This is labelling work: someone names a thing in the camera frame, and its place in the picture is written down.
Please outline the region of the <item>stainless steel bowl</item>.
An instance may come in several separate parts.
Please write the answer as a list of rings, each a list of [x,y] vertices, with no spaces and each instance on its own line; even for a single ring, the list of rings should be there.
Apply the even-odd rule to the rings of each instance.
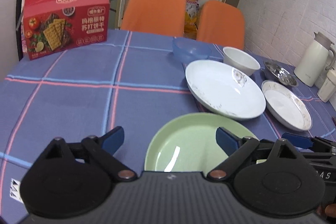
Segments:
[[[296,78],[275,61],[264,61],[264,67],[264,75],[266,79],[278,82],[287,87],[294,88],[298,86]]]

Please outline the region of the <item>white ceramic bowl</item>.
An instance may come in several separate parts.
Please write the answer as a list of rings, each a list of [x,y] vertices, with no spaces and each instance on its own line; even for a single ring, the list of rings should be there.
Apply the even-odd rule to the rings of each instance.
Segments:
[[[254,57],[234,47],[223,48],[223,62],[240,70],[247,76],[251,76],[261,68]]]

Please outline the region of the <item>blue plastic bowl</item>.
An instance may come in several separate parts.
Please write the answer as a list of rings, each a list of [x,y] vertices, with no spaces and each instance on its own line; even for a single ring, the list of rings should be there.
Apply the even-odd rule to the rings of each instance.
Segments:
[[[211,55],[211,49],[207,44],[193,39],[174,38],[172,48],[174,57],[183,64],[206,60]]]

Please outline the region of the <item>small white patterned plate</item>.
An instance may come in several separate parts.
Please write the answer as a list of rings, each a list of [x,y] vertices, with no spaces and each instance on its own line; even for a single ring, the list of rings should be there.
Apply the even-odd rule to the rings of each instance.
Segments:
[[[306,105],[288,88],[265,80],[261,85],[270,113],[285,127],[294,131],[309,131],[313,121]]]

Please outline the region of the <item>green plate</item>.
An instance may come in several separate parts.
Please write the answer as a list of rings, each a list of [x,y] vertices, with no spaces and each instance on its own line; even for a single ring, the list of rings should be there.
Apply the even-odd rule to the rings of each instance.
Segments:
[[[210,113],[179,116],[165,124],[147,149],[144,170],[207,174],[228,158],[216,142],[219,127],[242,138],[255,135],[240,123]]]

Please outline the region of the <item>cream lidded cup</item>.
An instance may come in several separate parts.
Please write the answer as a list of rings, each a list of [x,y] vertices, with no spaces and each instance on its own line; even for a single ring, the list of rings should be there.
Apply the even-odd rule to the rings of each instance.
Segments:
[[[322,102],[327,102],[336,90],[336,74],[335,70],[330,69],[326,74],[326,79],[317,95]]]

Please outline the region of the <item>large white plate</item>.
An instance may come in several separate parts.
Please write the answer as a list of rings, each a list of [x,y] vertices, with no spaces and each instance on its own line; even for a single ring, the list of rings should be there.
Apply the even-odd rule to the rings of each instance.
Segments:
[[[187,86],[206,109],[244,121],[263,114],[265,97],[245,73],[213,60],[196,60],[185,69]]]

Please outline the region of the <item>cream thermos jug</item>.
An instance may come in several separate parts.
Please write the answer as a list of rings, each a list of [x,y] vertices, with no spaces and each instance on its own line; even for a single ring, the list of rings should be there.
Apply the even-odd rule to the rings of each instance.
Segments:
[[[322,71],[328,71],[335,63],[335,50],[331,40],[323,33],[315,33],[299,64],[294,69],[295,76],[305,85],[312,87]]]

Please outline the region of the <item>right orange chair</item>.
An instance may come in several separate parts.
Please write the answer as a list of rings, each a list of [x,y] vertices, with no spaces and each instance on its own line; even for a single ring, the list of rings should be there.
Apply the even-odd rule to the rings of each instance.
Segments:
[[[245,20],[239,9],[216,0],[202,6],[197,41],[243,50],[244,38]]]

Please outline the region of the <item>orange chair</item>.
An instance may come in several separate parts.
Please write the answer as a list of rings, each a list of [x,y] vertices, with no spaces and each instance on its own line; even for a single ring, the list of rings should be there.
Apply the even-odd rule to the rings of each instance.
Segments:
[[[122,30],[182,37],[186,0],[128,0]]]
[[[202,6],[197,41],[243,50],[244,38],[245,20],[239,9],[216,0]]]

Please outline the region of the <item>red cracker box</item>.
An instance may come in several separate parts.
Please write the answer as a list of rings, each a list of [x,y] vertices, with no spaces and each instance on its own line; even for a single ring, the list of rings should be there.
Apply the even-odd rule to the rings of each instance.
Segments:
[[[106,41],[109,8],[109,0],[25,0],[29,59]]]

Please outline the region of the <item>left orange chair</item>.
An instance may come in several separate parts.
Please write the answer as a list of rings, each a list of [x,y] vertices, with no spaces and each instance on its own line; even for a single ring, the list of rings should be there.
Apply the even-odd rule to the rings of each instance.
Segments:
[[[122,30],[182,37],[186,0],[128,0]]]

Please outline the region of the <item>yellow snack bag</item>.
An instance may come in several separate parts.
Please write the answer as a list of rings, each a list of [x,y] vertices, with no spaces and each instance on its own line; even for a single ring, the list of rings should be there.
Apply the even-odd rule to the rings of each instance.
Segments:
[[[184,37],[196,39],[199,3],[198,0],[186,0]]]

